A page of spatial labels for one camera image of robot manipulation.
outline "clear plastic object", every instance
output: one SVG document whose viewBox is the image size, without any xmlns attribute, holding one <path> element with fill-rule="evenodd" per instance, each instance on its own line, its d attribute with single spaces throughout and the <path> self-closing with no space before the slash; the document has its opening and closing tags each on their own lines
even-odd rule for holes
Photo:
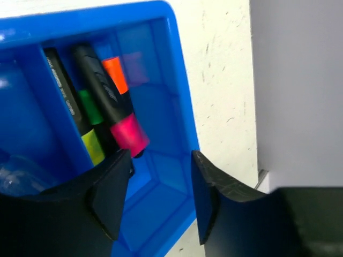
<svg viewBox="0 0 343 257">
<path fill-rule="evenodd" d="M 0 193 L 10 196 L 39 194 L 58 181 L 33 161 L 0 149 Z"/>
</svg>

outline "blue tray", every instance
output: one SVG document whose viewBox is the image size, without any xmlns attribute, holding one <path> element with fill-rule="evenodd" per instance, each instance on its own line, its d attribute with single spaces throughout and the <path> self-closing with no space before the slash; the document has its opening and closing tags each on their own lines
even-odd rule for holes
<svg viewBox="0 0 343 257">
<path fill-rule="evenodd" d="M 54 46 L 81 89 L 70 45 L 120 56 L 132 102 L 151 143 L 133 160 L 113 256 L 164 256 L 195 219 L 191 150 L 199 149 L 176 19 L 147 2 L 0 19 L 0 148 L 38 162 L 62 182 L 92 162 L 43 49 Z"/>
</svg>

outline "orange marker cap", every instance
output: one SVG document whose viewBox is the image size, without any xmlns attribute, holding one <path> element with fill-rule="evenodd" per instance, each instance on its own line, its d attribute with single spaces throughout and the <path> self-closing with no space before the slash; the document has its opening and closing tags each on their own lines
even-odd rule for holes
<svg viewBox="0 0 343 257">
<path fill-rule="evenodd" d="M 102 61 L 103 67 L 112 78 L 119 93 L 122 95 L 128 91 L 125 75 L 119 57 L 113 57 Z"/>
</svg>

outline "gray panel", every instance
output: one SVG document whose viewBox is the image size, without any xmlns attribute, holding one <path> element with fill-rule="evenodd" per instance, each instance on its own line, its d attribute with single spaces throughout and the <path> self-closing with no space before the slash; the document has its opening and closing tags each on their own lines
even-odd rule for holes
<svg viewBox="0 0 343 257">
<path fill-rule="evenodd" d="M 260 169 L 343 185 L 343 1 L 251 0 Z"/>
</svg>

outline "pink highlighter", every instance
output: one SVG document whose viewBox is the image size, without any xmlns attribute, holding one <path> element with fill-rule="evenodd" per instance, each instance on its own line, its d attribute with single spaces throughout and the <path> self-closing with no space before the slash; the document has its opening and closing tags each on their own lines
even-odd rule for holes
<svg viewBox="0 0 343 257">
<path fill-rule="evenodd" d="M 89 44 L 77 45 L 72 52 L 85 85 L 110 125 L 118 145 L 129 149 L 131 157 L 140 156 L 149 140 L 132 110 L 126 108 L 122 96 L 96 53 Z"/>
</svg>

